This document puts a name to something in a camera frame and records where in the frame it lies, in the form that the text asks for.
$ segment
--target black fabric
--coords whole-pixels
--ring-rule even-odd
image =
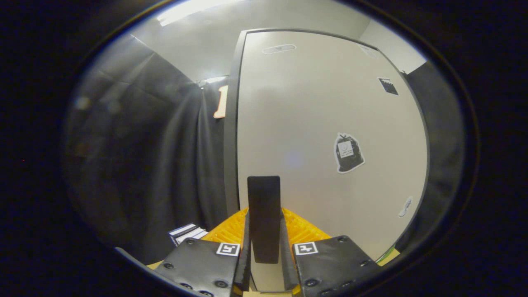
[[[155,272],[194,292],[229,297],[238,256],[217,253],[220,243],[187,239],[175,248]]]
[[[300,253],[295,250],[295,262],[304,297],[330,297],[349,293],[380,269],[348,236],[318,240],[311,244],[301,245],[310,246],[311,249],[315,246],[316,253],[303,254],[302,250]]]
[[[224,119],[214,118],[220,100],[220,87],[227,80],[208,83],[203,87],[203,98],[198,115],[196,174],[198,197],[204,211],[207,228],[227,219],[224,186]]]
[[[97,58],[73,100],[64,167],[102,242],[151,264],[174,248],[168,231],[226,218],[217,105],[133,36]]]
[[[251,275],[251,237],[249,236],[250,217],[246,213],[246,222],[244,223],[243,248],[240,251],[237,270],[234,275],[234,283],[242,291],[249,291],[249,278]]]
[[[280,259],[282,263],[282,276],[284,278],[284,289],[293,290],[299,284],[294,259],[291,256],[290,241],[288,239],[288,228],[284,213],[280,212]]]
[[[428,130],[429,151],[436,157],[429,160],[428,184],[420,207],[409,228],[396,242],[396,249],[412,248],[423,240],[431,228],[448,211],[464,163],[464,131],[458,99],[451,86],[431,62],[404,75],[414,91]]]

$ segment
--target screw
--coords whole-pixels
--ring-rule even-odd
[[[319,283],[318,280],[315,279],[309,279],[305,282],[306,286],[316,286]]]
[[[221,288],[228,287],[228,284],[225,281],[216,281],[214,282],[214,285]]]
[[[333,290],[334,290],[334,289],[328,289],[328,290],[325,290],[325,291],[321,292],[320,294],[321,294],[321,296],[324,296],[324,295],[326,295],[326,294],[332,292]]]

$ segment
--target black bolt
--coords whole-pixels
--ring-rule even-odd
[[[321,296],[324,296],[324,295],[326,295],[326,294],[328,294],[328,293],[332,292],[333,290],[334,290],[334,289],[328,289],[328,290],[324,290],[324,291],[323,291],[323,292],[321,292],[320,294],[321,294]]]
[[[184,286],[184,287],[186,287],[187,289],[190,289],[190,290],[193,289],[193,287],[191,287],[190,285],[188,285],[186,283],[180,283],[180,285],[182,285],[182,286]]]
[[[228,287],[228,284],[225,281],[216,281],[214,282],[214,285],[221,288]]]
[[[317,286],[318,283],[319,281],[316,279],[309,279],[305,282],[306,286]]]
[[[347,286],[350,286],[353,282],[355,282],[356,280],[353,280],[353,281],[349,281],[349,282],[346,282],[344,284],[341,285],[341,287],[347,287]]]

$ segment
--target white door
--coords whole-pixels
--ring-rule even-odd
[[[285,44],[295,48],[264,50]],[[278,175],[282,207],[374,260],[409,224],[426,181],[426,131],[407,84],[381,53],[328,35],[247,35],[237,146],[241,209],[248,176]]]

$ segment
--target yellow plastic part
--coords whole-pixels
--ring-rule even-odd
[[[159,266],[163,261],[164,261],[164,260],[161,260],[161,261],[156,262],[156,263],[152,263],[152,264],[150,264],[150,265],[147,265],[147,267],[150,268],[150,269],[152,269],[152,270],[154,270],[154,269],[158,268],[158,266]]]
[[[398,256],[399,254],[400,254],[399,251],[397,251],[396,249],[392,249],[391,253],[387,255],[385,259],[378,262],[378,265],[383,266],[387,264],[388,262],[390,262],[390,260],[396,258],[396,256]]]
[[[247,208],[238,211],[236,214],[221,222],[220,225],[216,226],[201,239],[216,243],[239,244],[242,249],[247,213]]]
[[[237,287],[237,285],[233,285],[233,293],[235,293],[237,296],[242,296],[244,294],[244,292],[242,292],[242,290]]]
[[[291,291],[292,295],[297,295],[300,293],[300,285],[296,285],[295,288]]]
[[[282,209],[284,219],[286,221],[286,229],[288,229],[288,240],[291,251],[291,246],[294,244],[314,242],[316,240],[323,240],[331,238],[330,235],[315,227],[309,221],[296,215],[295,213]]]

